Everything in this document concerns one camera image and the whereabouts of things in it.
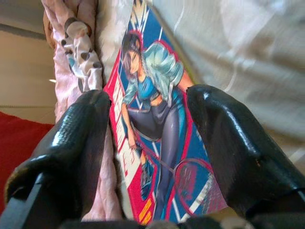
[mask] magazine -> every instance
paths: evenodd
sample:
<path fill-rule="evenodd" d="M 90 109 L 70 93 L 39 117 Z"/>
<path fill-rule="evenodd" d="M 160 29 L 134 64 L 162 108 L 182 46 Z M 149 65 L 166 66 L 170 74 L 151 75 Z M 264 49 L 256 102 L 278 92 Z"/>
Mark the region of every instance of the magazine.
<path fill-rule="evenodd" d="M 135 0 L 111 77 L 110 120 L 136 221 L 181 222 L 226 207 L 186 105 L 190 77 L 145 1 Z"/>

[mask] blue top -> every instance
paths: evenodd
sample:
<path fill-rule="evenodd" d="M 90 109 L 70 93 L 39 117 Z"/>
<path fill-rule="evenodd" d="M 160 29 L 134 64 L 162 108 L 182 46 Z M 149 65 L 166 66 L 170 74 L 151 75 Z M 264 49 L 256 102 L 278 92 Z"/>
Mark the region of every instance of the blue top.
<path fill-rule="evenodd" d="M 148 100 L 157 92 L 150 77 L 145 77 L 143 82 L 138 82 L 138 96 L 141 100 Z"/>
<path fill-rule="evenodd" d="M 161 43 L 154 42 L 142 52 L 142 64 L 146 72 L 146 78 L 150 78 L 153 85 L 161 93 L 163 100 L 172 106 L 173 89 L 180 82 L 184 68 L 180 61 L 176 61 L 173 54 Z M 138 92 L 138 79 L 130 79 L 123 103 L 130 104 Z M 145 100 L 143 105 L 150 108 L 150 101 Z"/>

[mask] pink fabric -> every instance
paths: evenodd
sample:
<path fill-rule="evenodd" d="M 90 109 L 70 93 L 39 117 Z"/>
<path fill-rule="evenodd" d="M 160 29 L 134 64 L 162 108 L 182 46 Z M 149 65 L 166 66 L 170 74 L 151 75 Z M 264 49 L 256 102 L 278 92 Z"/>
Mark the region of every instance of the pink fabric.
<path fill-rule="evenodd" d="M 47 18 L 44 18 L 47 41 L 49 44 L 52 43 L 51 47 L 54 46 L 53 42 L 55 43 L 53 59 L 56 77 L 55 93 L 58 100 L 55 114 L 56 121 L 58 121 L 67 108 L 82 94 L 79 89 L 80 79 L 84 85 L 84 91 L 102 88 L 102 65 L 94 67 L 100 61 L 92 45 L 94 44 L 97 0 L 66 0 L 64 2 L 62 0 L 42 0 L 42 3 L 47 15 Z M 78 21 L 71 23 L 65 34 L 64 25 L 67 19 L 75 17 Z M 52 25 L 51 31 L 47 31 L 50 29 L 47 19 Z M 90 28 L 84 26 L 82 22 L 89 25 Z M 62 40 L 65 40 L 66 45 L 61 45 Z M 87 60 L 81 57 L 82 52 L 90 54 Z M 71 68 L 74 73 L 70 70 L 68 59 L 76 62 Z M 117 177 L 113 159 L 112 135 L 108 127 L 95 201 L 83 220 L 122 218 L 121 207 L 115 192 Z"/>

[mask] gray leggings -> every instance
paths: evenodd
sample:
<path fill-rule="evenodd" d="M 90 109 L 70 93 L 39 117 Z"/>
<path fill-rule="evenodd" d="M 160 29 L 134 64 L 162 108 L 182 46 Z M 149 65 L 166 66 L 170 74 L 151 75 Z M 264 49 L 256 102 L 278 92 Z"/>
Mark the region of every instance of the gray leggings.
<path fill-rule="evenodd" d="M 144 137 L 156 141 L 161 139 L 160 159 L 173 168 L 181 160 L 186 135 L 185 109 L 182 103 L 171 107 L 163 101 L 152 106 L 150 111 L 128 109 L 133 127 Z M 171 190 L 173 174 L 161 165 L 153 218 L 163 219 Z"/>

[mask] red fabric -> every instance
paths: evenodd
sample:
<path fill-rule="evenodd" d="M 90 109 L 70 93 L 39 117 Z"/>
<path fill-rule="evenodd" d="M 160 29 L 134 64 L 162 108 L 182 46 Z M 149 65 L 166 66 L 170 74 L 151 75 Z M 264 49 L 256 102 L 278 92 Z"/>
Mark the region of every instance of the red fabric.
<path fill-rule="evenodd" d="M 6 180 L 52 127 L 0 112 L 0 214 L 4 209 Z"/>

